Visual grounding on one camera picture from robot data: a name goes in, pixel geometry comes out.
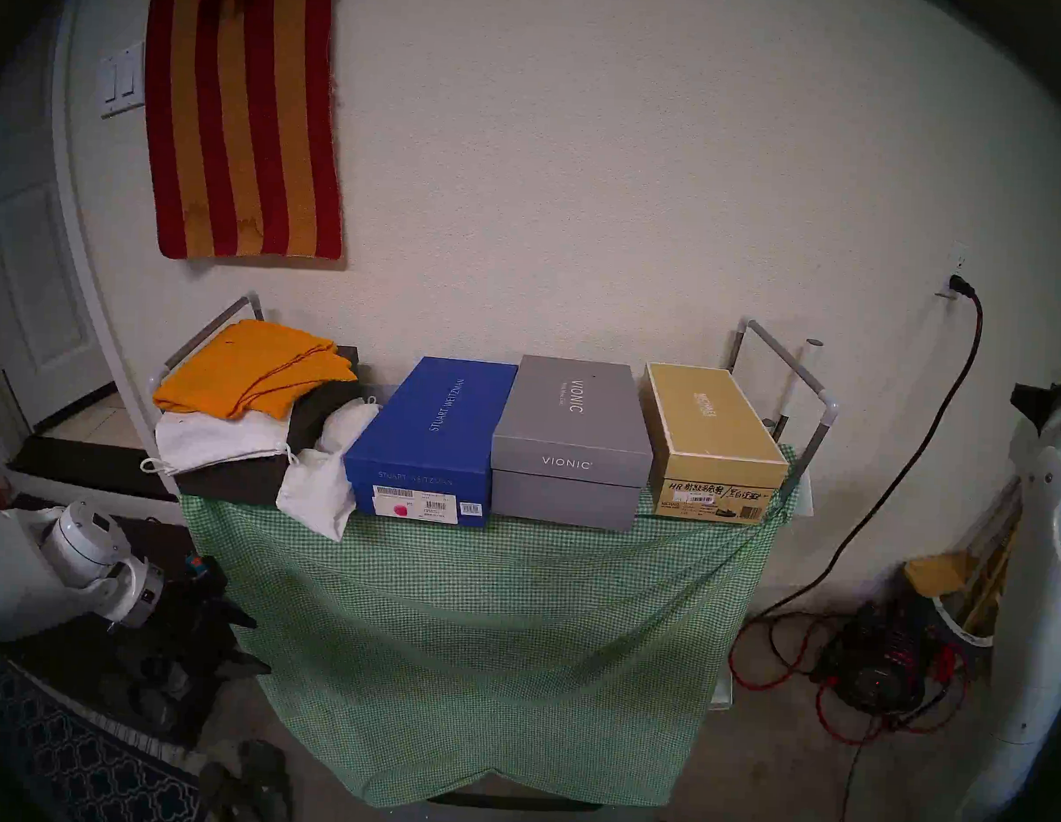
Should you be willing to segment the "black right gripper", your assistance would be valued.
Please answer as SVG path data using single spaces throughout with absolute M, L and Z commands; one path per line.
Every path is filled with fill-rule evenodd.
M 1038 436 L 1050 421 L 1053 414 L 1061 410 L 1061 383 L 1050 387 L 1015 384 L 1010 393 L 1010 403 L 1033 425 Z

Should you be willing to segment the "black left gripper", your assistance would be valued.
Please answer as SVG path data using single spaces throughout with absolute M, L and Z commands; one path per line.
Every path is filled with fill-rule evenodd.
M 182 577 L 166 579 L 157 604 L 166 695 L 185 699 L 211 681 L 272 674 L 271 665 L 257 657 L 228 654 L 233 649 L 228 625 L 256 630 L 259 624 L 237 604 L 226 602 L 228 582 L 218 560 L 190 556 L 185 564 Z

